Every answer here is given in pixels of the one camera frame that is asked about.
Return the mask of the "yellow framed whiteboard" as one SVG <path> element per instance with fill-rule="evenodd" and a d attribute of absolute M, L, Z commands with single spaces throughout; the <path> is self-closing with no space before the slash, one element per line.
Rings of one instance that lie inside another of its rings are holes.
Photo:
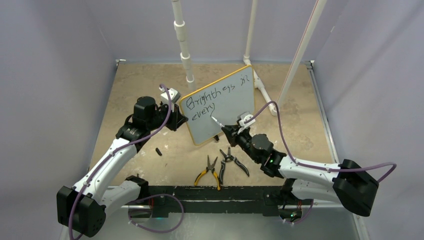
<path fill-rule="evenodd" d="M 193 144 L 199 146 L 221 132 L 223 125 L 235 125 L 238 116 L 255 111 L 254 69 L 247 65 L 216 80 L 179 101 Z"/>

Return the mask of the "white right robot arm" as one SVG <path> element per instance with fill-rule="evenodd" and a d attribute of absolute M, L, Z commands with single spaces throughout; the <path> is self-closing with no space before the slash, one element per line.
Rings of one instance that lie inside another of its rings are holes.
<path fill-rule="evenodd" d="M 250 135 L 250 129 L 225 125 L 221 130 L 231 147 L 239 146 L 269 177 L 285 179 L 280 196 L 288 204 L 298 200 L 323 200 L 341 204 L 348 211 L 368 217 L 379 182 L 355 161 L 320 163 L 292 160 L 274 149 L 266 134 Z"/>

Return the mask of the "white whiteboard marker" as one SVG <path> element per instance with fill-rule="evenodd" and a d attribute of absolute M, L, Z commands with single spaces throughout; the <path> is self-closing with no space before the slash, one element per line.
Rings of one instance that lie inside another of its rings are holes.
<path fill-rule="evenodd" d="M 218 119 L 217 118 L 215 118 L 214 116 L 210 116 L 211 118 L 212 118 L 212 120 L 217 124 L 217 125 L 219 125 L 221 128 L 223 128 L 224 127 L 224 125 L 221 123 L 221 122 L 219 122 L 218 121 Z"/>

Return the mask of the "black marker cap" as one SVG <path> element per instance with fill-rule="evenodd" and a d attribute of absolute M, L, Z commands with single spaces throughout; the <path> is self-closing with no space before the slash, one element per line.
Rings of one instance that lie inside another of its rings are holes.
<path fill-rule="evenodd" d="M 155 151 L 156 151 L 156 153 L 157 153 L 159 156 L 162 156 L 162 155 L 163 155 L 159 148 L 155 148 Z"/>

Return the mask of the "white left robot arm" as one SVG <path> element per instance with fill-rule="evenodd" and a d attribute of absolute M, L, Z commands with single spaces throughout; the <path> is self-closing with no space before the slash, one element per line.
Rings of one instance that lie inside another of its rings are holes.
<path fill-rule="evenodd" d="M 146 180 L 129 176 L 110 189 L 109 185 L 129 160 L 136 156 L 147 141 L 163 127 L 176 131 L 187 121 L 177 105 L 179 94 L 171 90 L 161 94 L 161 103 L 142 96 L 134 105 L 124 125 L 118 130 L 111 146 L 97 164 L 72 187 L 63 186 L 56 194 L 58 223 L 81 236 L 95 236 L 106 219 L 129 202 L 138 205 L 149 199 Z"/>

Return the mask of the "white PVC pipe frame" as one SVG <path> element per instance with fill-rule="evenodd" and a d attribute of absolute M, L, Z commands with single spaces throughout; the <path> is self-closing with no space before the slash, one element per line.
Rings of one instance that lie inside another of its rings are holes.
<path fill-rule="evenodd" d="M 223 37 L 221 43 L 228 54 L 223 61 L 229 63 L 297 63 L 290 65 L 282 80 L 294 79 L 302 61 L 317 57 L 331 29 L 329 18 L 324 17 L 330 0 L 236 0 L 241 4 L 241 19 L 236 26 L 240 33 L 231 34 L 235 27 L 228 26 L 228 15 L 214 19 L 209 29 Z"/>

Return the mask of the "black base bar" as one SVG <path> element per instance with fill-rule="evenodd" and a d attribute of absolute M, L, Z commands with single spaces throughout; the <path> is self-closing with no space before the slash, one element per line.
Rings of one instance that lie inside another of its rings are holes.
<path fill-rule="evenodd" d="M 275 217 L 286 205 L 297 205 L 299 199 L 283 191 L 281 186 L 214 186 L 151 185 L 146 196 L 168 194 L 146 200 L 152 205 L 154 218 L 170 213 L 196 214 L 260 214 Z"/>

